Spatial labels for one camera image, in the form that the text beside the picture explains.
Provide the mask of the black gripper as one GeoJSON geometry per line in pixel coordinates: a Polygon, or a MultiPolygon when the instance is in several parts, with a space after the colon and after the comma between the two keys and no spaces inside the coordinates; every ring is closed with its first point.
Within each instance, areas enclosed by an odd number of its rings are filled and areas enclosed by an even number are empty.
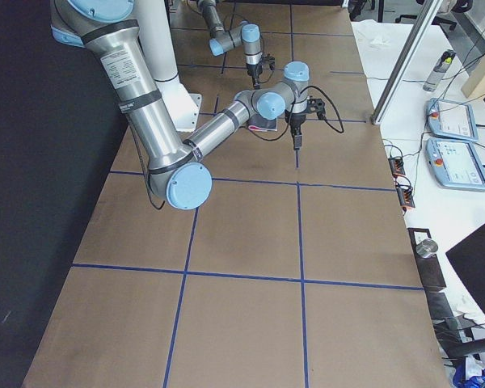
{"type": "Polygon", "coordinates": [[[274,74],[276,68],[276,59],[272,55],[260,55],[259,58],[254,59],[255,63],[247,62],[247,73],[252,77],[253,88],[260,89],[259,77],[263,73],[263,69],[267,66],[271,70],[268,80],[274,74]]]}
{"type": "Polygon", "coordinates": [[[287,111],[287,124],[293,139],[293,150],[298,151],[302,147],[301,126],[306,121],[308,114],[315,113],[318,120],[326,119],[325,103],[321,99],[309,97],[304,102],[295,104],[293,110],[287,111]]]}

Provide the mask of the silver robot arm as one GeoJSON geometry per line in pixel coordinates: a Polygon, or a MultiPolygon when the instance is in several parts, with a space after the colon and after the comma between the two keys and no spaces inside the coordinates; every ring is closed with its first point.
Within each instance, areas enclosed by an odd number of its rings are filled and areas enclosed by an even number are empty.
{"type": "Polygon", "coordinates": [[[249,120],[273,121],[306,109],[309,67],[293,61],[276,85],[237,93],[197,126],[198,96],[179,80],[164,2],[53,1],[50,10],[54,39],[90,50],[102,65],[145,147],[149,195],[174,208],[195,209],[207,200],[212,176],[203,158],[249,120]]]}
{"type": "Polygon", "coordinates": [[[264,38],[259,26],[243,19],[237,27],[227,30],[217,12],[218,1],[200,0],[196,4],[209,30],[211,53],[220,56],[242,46],[253,88],[258,90],[268,82],[276,69],[276,59],[264,53],[264,38]]]}

